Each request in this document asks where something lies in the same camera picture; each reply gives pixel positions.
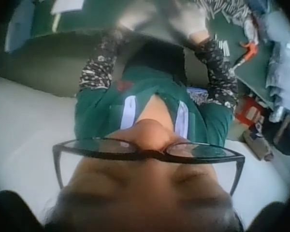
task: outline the hand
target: hand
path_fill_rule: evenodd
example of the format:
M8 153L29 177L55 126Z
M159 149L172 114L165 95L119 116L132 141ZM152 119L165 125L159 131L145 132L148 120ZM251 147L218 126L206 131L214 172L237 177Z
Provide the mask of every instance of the hand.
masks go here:
M193 3L178 5L179 12L169 18L171 26L188 39L198 40L198 34L202 37L208 35L206 28L206 11Z
M152 19L156 12L155 6L149 0L137 0L127 8L119 20L119 27L133 31Z

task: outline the clothing pile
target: clothing pile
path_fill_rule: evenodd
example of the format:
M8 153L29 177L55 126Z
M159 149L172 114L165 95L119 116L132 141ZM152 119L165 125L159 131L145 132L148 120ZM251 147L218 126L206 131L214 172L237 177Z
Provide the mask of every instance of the clothing pile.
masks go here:
M270 120L279 122L284 111L290 112L290 23L281 11L266 14L263 21L268 39L274 43L266 81L275 99Z

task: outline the white paper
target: white paper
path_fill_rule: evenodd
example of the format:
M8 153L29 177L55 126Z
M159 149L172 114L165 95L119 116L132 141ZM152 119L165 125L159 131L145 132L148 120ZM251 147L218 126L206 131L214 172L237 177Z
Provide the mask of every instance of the white paper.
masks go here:
M51 14L60 14L68 11L81 11L85 0L56 0Z

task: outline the woman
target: woman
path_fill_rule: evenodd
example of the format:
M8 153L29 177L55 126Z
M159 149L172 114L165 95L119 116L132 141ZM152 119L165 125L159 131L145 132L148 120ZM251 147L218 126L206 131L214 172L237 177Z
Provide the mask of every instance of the woman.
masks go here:
M194 44L197 58L208 68L207 102L197 106L185 86L174 81L184 73L184 64L178 63L180 68L157 63L144 66L135 61L140 54L128 63L122 79L112 83L117 53L127 42L129 31L152 15L152 6L144 4L141 12L128 11L118 28L102 38L82 71L77 95L78 142L72 147L87 156L93 154L87 150L98 156L105 153L112 160L87 157L79 162L68 185L61 183L64 188L46 228L240 231L230 195L219 186L213 166L180 163L202 147L189 150L186 142L224 145L237 105L237 81L229 73L222 51L209 37L204 11L195 5L182 7L179 14L170 17L170 25ZM152 54L152 59L159 53ZM170 54L167 60L173 59ZM209 156L218 149L203 148L197 152ZM142 160L114 158L132 153ZM181 161L164 158L162 153L178 156Z

